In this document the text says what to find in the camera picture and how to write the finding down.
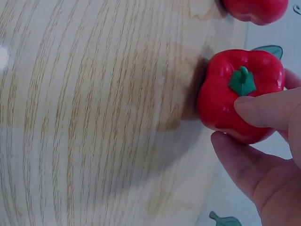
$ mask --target hand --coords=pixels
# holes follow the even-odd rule
[[[215,132],[215,152],[239,189],[254,202],[263,226],[301,225],[301,80],[286,70],[288,90],[260,97],[240,97],[237,113],[256,127],[271,127],[289,143],[285,160],[242,145]]]

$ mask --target fingernail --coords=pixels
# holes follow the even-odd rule
[[[243,97],[239,97],[236,99],[236,101],[234,102],[235,104],[244,104],[246,102],[248,102],[249,100],[253,99],[253,97],[250,96],[243,96]]]

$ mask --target red bell pepper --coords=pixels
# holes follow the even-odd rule
[[[260,96],[284,89],[281,61],[266,51],[226,50],[209,61],[206,79],[199,91],[197,110],[203,124],[225,132],[244,144],[269,137],[274,130],[246,123],[235,111],[239,96]]]
[[[266,25],[280,19],[288,0],[222,0],[227,11],[236,19]]]

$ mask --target green leaf print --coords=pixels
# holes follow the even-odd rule
[[[216,226],[242,226],[239,220],[237,220],[236,218],[220,218],[213,211],[210,212],[209,217],[216,221]]]
[[[273,54],[275,57],[277,57],[279,60],[281,60],[282,55],[283,55],[283,49],[281,46],[274,46],[274,45],[269,45],[269,46],[261,46],[258,48],[255,48],[253,50],[262,50],[269,52]]]

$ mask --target wooden board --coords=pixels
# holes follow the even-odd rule
[[[195,97],[245,34],[214,0],[1,0],[0,225],[194,225]]]

